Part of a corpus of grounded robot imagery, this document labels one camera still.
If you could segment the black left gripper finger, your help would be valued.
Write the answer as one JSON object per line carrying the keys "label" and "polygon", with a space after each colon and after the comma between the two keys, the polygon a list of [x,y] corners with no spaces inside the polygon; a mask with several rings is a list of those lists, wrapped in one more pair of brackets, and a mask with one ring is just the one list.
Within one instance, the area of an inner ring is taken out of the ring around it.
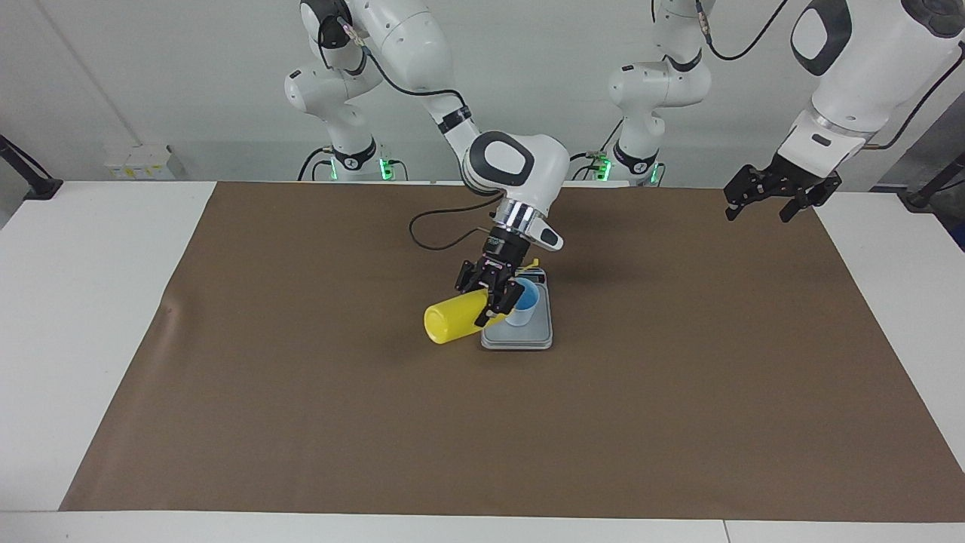
{"label": "black left gripper finger", "polygon": [[788,223],[797,213],[809,209],[809,207],[823,206],[824,203],[830,199],[831,195],[837,191],[840,185],[841,177],[839,175],[831,175],[824,179],[822,183],[813,186],[813,188],[797,188],[792,193],[792,199],[790,199],[781,210],[781,220],[783,223]]}
{"label": "black left gripper finger", "polygon": [[742,166],[725,186],[725,197],[727,220],[734,221],[745,206],[757,201],[757,169],[751,164]]}

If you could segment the light blue paper cup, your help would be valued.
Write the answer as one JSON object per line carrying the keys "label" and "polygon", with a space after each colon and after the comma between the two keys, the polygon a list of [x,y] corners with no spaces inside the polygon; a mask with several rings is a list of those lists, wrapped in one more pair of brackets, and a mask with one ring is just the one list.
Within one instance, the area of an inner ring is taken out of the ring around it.
{"label": "light blue paper cup", "polygon": [[523,291],[504,322],[512,327],[526,327],[535,315],[535,309],[541,300],[541,292],[537,283],[527,278],[517,278],[516,285],[523,288]]}

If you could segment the yellow squeeze bottle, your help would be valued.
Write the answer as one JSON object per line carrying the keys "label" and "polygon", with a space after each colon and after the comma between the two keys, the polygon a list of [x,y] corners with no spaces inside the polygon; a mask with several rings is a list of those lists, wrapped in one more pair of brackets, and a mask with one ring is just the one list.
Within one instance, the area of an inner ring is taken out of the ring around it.
{"label": "yellow squeeze bottle", "polygon": [[[525,269],[541,267],[540,259],[535,258],[528,265],[517,269],[516,275],[510,281],[516,281]],[[487,290],[479,287],[478,291],[459,293],[455,298],[443,300],[427,307],[423,316],[424,330],[430,340],[438,345],[475,336],[486,327],[477,327],[476,316],[483,310],[487,302]]]}

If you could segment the silver digital kitchen scale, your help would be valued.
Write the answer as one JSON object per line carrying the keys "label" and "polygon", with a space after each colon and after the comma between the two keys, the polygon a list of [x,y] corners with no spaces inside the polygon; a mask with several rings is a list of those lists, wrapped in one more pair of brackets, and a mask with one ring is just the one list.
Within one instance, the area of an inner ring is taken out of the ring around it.
{"label": "silver digital kitchen scale", "polygon": [[537,283],[541,300],[535,315],[526,327],[512,327],[504,320],[490,324],[480,336],[480,346],[490,351],[542,351],[553,344],[553,319],[547,275],[543,268],[534,267],[522,271],[520,278]]}

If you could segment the black clamp stand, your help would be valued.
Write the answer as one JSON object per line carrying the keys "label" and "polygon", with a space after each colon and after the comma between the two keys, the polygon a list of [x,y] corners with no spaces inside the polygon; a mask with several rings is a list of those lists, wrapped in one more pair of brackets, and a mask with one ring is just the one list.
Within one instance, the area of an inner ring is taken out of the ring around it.
{"label": "black clamp stand", "polygon": [[956,189],[958,186],[965,186],[965,151],[952,159],[950,164],[945,165],[920,188],[900,189],[897,197],[911,213],[926,213],[935,195]]}
{"label": "black clamp stand", "polygon": [[29,185],[24,201],[48,201],[63,186],[63,179],[56,178],[24,151],[0,133],[0,158],[3,158]]}

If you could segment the brown table mat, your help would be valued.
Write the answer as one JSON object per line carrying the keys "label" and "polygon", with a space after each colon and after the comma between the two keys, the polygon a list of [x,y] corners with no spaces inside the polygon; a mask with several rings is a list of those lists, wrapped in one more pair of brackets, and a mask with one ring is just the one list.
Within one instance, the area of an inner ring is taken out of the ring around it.
{"label": "brown table mat", "polygon": [[459,188],[220,183],[63,510],[965,522],[965,472],[814,212],[565,189],[553,344],[447,345]]}

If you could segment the white wall socket box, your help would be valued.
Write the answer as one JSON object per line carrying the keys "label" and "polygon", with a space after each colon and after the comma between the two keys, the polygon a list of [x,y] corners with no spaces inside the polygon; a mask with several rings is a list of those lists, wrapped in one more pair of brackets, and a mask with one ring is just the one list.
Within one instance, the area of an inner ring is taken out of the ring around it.
{"label": "white wall socket box", "polygon": [[104,167],[121,181],[176,181],[188,179],[182,162],[169,145],[106,146]]}

